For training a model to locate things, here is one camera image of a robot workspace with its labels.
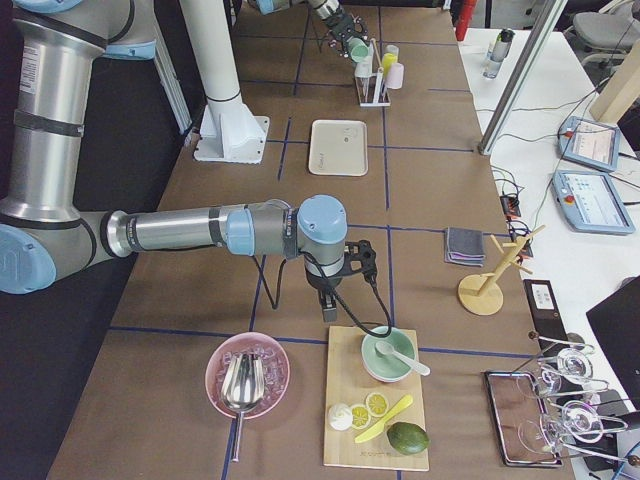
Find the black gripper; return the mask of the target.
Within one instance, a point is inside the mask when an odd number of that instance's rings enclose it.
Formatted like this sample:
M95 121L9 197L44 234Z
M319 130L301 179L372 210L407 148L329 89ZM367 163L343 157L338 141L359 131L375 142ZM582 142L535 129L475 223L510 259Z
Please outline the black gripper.
M332 15L326 19L328 28L328 44L335 50L346 50L351 38L362 40L368 44L369 35L366 22L353 14Z
M335 293L335 288L347 274L346 266L343 265L339 271L334 272L332 275L322 277L318 267L306 264L305 274L308 283L318 291L323 321L335 322L337 320L337 294Z

